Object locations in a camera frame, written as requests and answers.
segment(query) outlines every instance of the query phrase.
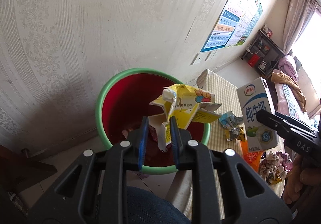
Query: milk carton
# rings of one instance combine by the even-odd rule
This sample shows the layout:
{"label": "milk carton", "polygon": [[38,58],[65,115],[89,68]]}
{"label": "milk carton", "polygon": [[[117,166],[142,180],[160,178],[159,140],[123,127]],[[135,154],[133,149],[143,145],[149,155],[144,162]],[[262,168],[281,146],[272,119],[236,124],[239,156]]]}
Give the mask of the milk carton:
{"label": "milk carton", "polygon": [[256,120],[256,113],[264,109],[275,114],[270,91],[265,79],[259,77],[237,90],[248,139],[248,151],[262,151],[274,148],[279,142],[276,131]]}

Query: window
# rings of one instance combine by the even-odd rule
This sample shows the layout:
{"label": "window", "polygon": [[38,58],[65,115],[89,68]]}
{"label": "window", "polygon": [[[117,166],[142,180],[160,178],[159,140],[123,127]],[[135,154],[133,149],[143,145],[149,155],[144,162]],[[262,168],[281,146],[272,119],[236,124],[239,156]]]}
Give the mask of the window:
{"label": "window", "polygon": [[321,14],[317,10],[301,36],[293,44],[292,51],[302,63],[302,67],[311,79],[317,92],[321,93],[321,47],[320,47]]}

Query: leg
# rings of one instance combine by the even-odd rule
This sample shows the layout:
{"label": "leg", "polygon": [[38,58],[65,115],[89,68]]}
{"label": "leg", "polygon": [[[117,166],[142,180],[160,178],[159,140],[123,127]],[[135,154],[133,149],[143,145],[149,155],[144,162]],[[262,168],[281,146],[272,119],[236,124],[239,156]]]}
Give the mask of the leg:
{"label": "leg", "polygon": [[190,224],[171,203],[151,192],[127,187],[129,224]]}

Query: floor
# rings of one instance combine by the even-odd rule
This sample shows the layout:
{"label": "floor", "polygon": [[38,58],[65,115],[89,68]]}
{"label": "floor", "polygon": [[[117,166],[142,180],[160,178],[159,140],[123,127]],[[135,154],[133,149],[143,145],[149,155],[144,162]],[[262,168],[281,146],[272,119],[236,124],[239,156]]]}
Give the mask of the floor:
{"label": "floor", "polygon": [[[237,87],[241,87],[259,77],[254,69],[242,59],[236,60],[216,73]],[[96,137],[43,160],[42,162],[44,163],[54,165],[58,172],[19,194],[26,206],[31,208],[59,175],[86,149],[99,152],[103,151],[104,147],[99,138]],[[174,176],[175,173],[171,173],[165,175],[150,175],[147,178],[140,178],[137,174],[127,171],[127,185],[148,190],[160,198],[165,198]]]}

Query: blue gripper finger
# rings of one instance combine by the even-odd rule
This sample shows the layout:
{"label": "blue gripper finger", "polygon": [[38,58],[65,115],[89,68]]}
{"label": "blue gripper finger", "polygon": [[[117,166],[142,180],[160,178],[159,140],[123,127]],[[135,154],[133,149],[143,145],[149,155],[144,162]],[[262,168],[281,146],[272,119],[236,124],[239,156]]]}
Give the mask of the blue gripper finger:
{"label": "blue gripper finger", "polygon": [[147,136],[148,136],[148,117],[144,116],[142,118],[142,124],[139,128],[139,150],[138,150],[138,168],[142,169],[142,165],[144,164],[145,154],[146,154],[146,144],[147,144]]}
{"label": "blue gripper finger", "polygon": [[171,133],[171,140],[172,140],[174,163],[177,167],[179,165],[179,149],[180,149],[179,142],[181,142],[181,137],[179,134],[179,129],[177,127],[175,116],[172,116],[170,118],[170,133]]}

